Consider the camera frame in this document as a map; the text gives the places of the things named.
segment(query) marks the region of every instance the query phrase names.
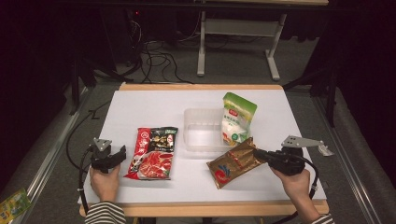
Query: table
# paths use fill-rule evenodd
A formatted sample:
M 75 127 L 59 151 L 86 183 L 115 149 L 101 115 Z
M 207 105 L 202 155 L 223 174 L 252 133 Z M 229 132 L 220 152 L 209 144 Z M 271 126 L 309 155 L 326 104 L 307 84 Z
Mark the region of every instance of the table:
M 281 4 L 281 5 L 309 5 L 327 6 L 328 0 L 218 0 L 218 2 L 239 2 L 239 3 L 260 3 L 260 4 Z M 287 14 L 281 14 L 278 21 L 241 21 L 229 19 L 207 19 L 205 11 L 201 12 L 201 40 L 198 53 L 198 77 L 205 75 L 205 35 L 251 35 L 272 37 L 272 44 L 265 50 L 265 57 L 270 68 L 271 76 L 274 81 L 280 80 L 277 71 L 274 54 L 276 46 L 282 34 Z
M 179 128 L 171 180 L 120 180 L 117 202 L 126 216 L 263 217 L 289 215 L 295 211 L 280 180 L 267 165 L 261 165 L 239 176 L 223 189 L 217 189 L 205 162 L 222 153 L 191 155 L 185 150 L 182 137 L 184 109 L 192 106 L 222 107 L 222 96 L 226 91 L 248 97 L 258 105 L 251 125 L 252 133 L 258 135 L 254 138 L 258 147 L 277 150 L 289 134 L 301 136 L 286 94 L 277 85 L 123 84 L 114 94 L 100 135 L 100 138 L 113 141 L 112 150 L 117 151 L 122 145 L 127 148 L 127 160 L 121 164 L 120 176 L 126 174 L 131 161 L 137 127 L 167 126 L 172 121 L 172 125 Z M 158 107 L 161 104 L 148 104 L 161 97 L 167 97 L 167 109 Z M 153 115 L 166 119 L 155 119 Z M 306 148 L 304 156 L 310 160 Z M 87 177 L 84 184 L 87 202 L 97 203 L 98 198 L 92 192 L 89 182 Z M 329 212 L 326 196 L 319 182 L 313 201 L 321 214 Z

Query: clear plastic bin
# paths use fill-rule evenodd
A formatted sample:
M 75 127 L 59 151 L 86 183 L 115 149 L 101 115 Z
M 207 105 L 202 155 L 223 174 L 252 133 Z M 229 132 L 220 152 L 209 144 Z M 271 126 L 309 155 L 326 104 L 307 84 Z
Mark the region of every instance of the clear plastic bin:
M 223 108 L 190 108 L 184 111 L 184 142 L 188 151 L 225 152 L 221 135 Z

